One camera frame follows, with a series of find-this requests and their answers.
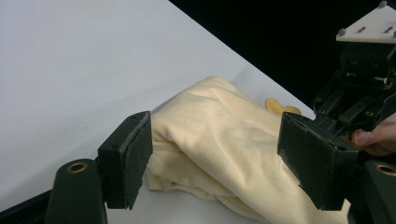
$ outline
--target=black background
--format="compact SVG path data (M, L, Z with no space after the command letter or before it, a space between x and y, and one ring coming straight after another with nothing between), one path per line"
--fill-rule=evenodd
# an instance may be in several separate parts
M303 103L312 102L336 69L347 43L341 28L379 0L170 0L211 34Z

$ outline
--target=human hand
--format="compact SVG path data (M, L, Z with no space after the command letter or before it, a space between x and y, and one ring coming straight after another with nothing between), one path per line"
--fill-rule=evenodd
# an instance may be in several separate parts
M356 130L349 142L357 150L374 156L396 153L396 113L379 123L371 132Z

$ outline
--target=crumpled fabric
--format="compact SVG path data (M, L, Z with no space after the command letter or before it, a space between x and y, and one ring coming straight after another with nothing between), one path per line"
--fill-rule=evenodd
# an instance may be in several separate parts
M277 155L280 121L222 77L197 82L151 115L148 188L187 191L263 222L347 223L347 201L319 211Z

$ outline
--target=cream cloth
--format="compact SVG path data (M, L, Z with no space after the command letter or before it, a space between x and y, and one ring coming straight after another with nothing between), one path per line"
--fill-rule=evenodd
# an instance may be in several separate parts
M148 188L218 200L275 224L347 223L319 211L276 154L281 117L221 77L207 77L151 116Z

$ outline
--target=white surface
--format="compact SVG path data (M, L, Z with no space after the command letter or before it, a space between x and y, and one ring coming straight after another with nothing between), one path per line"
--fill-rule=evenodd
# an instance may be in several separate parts
M337 41L396 44L396 10L389 6L376 7L346 28Z
M313 118L168 1L1 1L0 211L51 189L63 164L94 159L126 117L207 76ZM109 223L257 223L220 203L146 185L133 211L107 215Z

